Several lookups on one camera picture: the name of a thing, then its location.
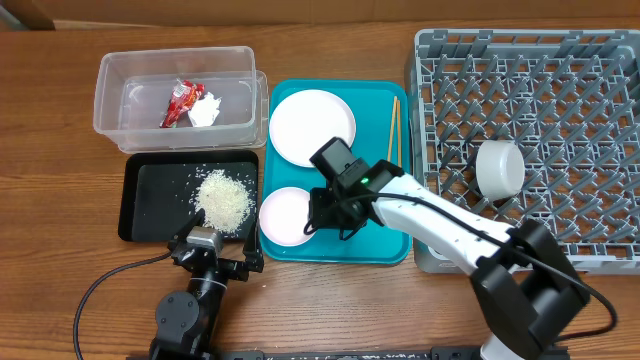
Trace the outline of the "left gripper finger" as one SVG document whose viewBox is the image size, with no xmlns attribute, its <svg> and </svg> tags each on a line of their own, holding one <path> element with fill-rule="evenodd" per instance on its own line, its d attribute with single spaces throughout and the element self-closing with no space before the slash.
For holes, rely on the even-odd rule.
<svg viewBox="0 0 640 360">
<path fill-rule="evenodd" d="M 198 210 L 195 215 L 183 226 L 172 238 L 172 245 L 177 246 L 181 242 L 185 242 L 188 235 L 195 227 L 201 227 L 205 221 L 205 210 Z"/>
<path fill-rule="evenodd" d="M 258 220 L 250 216 L 243 230 L 245 256 L 244 269 L 247 272 L 261 273 L 264 268 L 264 254 L 259 240 Z"/>
</svg>

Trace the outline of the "pink small bowl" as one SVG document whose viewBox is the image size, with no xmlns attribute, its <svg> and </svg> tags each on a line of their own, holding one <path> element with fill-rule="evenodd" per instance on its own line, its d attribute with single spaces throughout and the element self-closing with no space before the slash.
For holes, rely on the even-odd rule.
<svg viewBox="0 0 640 360">
<path fill-rule="evenodd" d="M 310 193 L 297 187 L 280 188 L 269 194 L 259 211 L 259 225 L 268 240 L 279 246 L 306 243 L 304 232 L 309 220 Z"/>
</svg>

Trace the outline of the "white plate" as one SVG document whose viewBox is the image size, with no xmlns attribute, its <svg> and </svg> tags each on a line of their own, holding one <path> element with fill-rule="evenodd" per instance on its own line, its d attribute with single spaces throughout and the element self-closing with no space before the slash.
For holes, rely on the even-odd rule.
<svg viewBox="0 0 640 360">
<path fill-rule="evenodd" d="M 269 136 L 277 153 L 289 163 L 312 167 L 310 157 L 334 137 L 351 146 L 356 120 L 346 102 L 324 90 L 295 92 L 273 111 Z"/>
</svg>

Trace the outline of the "white tissue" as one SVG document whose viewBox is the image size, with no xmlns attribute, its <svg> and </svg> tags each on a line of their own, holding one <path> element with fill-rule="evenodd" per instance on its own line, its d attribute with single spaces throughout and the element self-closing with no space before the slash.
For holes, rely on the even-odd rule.
<svg viewBox="0 0 640 360">
<path fill-rule="evenodd" d="M 212 126 L 220 114 L 221 99 L 207 92 L 202 99 L 197 100 L 188 111 L 188 117 L 193 127 Z"/>
</svg>

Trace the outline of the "wooden chopstick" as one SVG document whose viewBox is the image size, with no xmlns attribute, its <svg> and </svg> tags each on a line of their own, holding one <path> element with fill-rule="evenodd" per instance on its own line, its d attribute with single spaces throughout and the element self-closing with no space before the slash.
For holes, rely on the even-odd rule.
<svg viewBox="0 0 640 360">
<path fill-rule="evenodd" d="M 397 165 L 402 168 L 402 115 L 401 115 L 401 103 L 398 98 L 395 99 L 396 103 L 396 126 L 397 126 Z"/>
<path fill-rule="evenodd" d="M 391 162 L 391 160 L 392 160 L 392 151 L 393 151 L 393 144 L 394 144 L 394 134 L 395 134 L 397 106 L 398 106 L 398 98 L 397 98 L 397 96 L 394 96 L 394 98 L 393 98 L 393 106 L 392 106 L 392 113 L 391 113 L 391 120 L 390 120 L 387 157 L 386 157 L 386 160 L 389 161 L 389 162 Z"/>
</svg>

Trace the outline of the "red snack wrapper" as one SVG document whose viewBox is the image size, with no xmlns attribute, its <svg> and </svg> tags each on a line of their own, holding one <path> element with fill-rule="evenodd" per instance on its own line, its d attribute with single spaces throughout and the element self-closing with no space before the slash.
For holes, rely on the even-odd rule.
<svg viewBox="0 0 640 360">
<path fill-rule="evenodd" d="M 160 127 L 175 128 L 180 117 L 193 108 L 194 104 L 203 96 L 204 91 L 203 84 L 179 80 L 172 90 L 166 115 L 160 123 Z"/>
</svg>

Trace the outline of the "grey bowl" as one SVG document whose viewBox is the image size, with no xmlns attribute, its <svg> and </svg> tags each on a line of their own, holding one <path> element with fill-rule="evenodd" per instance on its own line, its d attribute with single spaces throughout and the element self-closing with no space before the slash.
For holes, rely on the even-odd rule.
<svg viewBox="0 0 640 360">
<path fill-rule="evenodd" d="M 489 201 L 513 197 L 524 184 L 523 155 L 513 142 L 487 140 L 478 149 L 475 175 L 481 194 Z"/>
</svg>

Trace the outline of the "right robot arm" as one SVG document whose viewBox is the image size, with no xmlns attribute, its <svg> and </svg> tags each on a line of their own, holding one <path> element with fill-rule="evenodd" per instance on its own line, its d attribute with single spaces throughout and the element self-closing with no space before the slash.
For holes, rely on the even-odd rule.
<svg viewBox="0 0 640 360">
<path fill-rule="evenodd" d="M 304 230 L 367 221 L 401 231 L 468 275 L 491 331 L 483 359 L 543 359 L 590 294 L 548 229 L 480 217 L 430 192 L 400 167 L 369 166 L 334 137 L 310 158 L 328 185 L 329 202 L 310 206 Z"/>
</svg>

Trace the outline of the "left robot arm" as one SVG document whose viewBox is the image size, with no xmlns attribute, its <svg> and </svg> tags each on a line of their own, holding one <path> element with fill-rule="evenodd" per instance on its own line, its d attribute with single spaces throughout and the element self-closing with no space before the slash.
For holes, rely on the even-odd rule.
<svg viewBox="0 0 640 360">
<path fill-rule="evenodd" d="M 257 222 L 249 225 L 243 238 L 243 260 L 221 256 L 228 237 L 204 226 L 205 212 L 200 210 L 168 243 L 173 264 L 191 274 L 187 289 L 166 295 L 155 311 L 157 331 L 148 357 L 161 359 L 218 359 L 211 347 L 228 282 L 260 273 L 264 256 L 257 235 Z"/>
</svg>

